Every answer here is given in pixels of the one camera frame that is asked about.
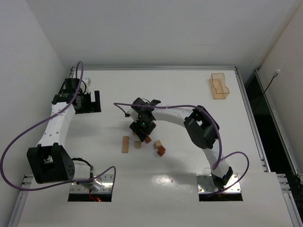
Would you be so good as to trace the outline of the long dark wood block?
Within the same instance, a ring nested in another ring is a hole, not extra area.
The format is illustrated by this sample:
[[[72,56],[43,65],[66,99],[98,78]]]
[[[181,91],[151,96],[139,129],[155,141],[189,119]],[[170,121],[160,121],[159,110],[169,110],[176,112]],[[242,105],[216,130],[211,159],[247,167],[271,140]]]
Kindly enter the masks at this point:
[[[144,141],[148,144],[148,143],[151,142],[151,138],[150,138],[150,137],[147,137]]]

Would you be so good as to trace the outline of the long light wood block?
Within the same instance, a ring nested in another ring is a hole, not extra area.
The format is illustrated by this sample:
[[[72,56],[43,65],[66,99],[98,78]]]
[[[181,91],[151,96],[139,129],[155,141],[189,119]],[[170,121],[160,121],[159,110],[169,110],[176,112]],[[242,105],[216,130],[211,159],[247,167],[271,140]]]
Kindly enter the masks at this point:
[[[128,153],[128,151],[129,151],[129,137],[123,136],[122,153]]]

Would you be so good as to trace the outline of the transparent orange plastic tray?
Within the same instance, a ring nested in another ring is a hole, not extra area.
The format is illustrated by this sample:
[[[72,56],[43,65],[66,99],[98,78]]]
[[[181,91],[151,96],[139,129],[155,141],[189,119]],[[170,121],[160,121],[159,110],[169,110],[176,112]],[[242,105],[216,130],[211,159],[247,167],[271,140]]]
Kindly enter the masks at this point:
[[[230,90],[225,84],[225,74],[212,73],[209,81],[214,99],[226,99]]]

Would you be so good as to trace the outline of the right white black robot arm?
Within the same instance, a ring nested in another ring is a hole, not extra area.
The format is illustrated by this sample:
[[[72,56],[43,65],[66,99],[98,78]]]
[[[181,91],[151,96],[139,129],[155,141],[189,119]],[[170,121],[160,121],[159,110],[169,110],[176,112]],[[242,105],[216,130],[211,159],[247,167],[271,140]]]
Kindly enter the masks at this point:
[[[193,142],[204,152],[215,186],[222,190],[233,174],[232,168],[223,158],[222,141],[219,135],[219,125],[202,106],[183,108],[160,107],[159,100],[150,103],[137,98],[125,113],[133,122],[130,129],[139,137],[146,140],[155,129],[155,121],[165,121],[184,127]]]

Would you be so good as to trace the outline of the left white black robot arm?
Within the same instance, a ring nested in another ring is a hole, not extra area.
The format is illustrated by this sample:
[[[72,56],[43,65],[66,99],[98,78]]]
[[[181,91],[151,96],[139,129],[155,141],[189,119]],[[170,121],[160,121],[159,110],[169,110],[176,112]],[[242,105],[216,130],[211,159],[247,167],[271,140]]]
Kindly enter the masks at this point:
[[[52,100],[52,119],[37,146],[29,148],[27,159],[37,183],[67,182],[74,179],[74,161],[65,149],[69,125],[74,115],[101,112],[100,92],[91,100],[91,80],[66,79],[64,88]]]

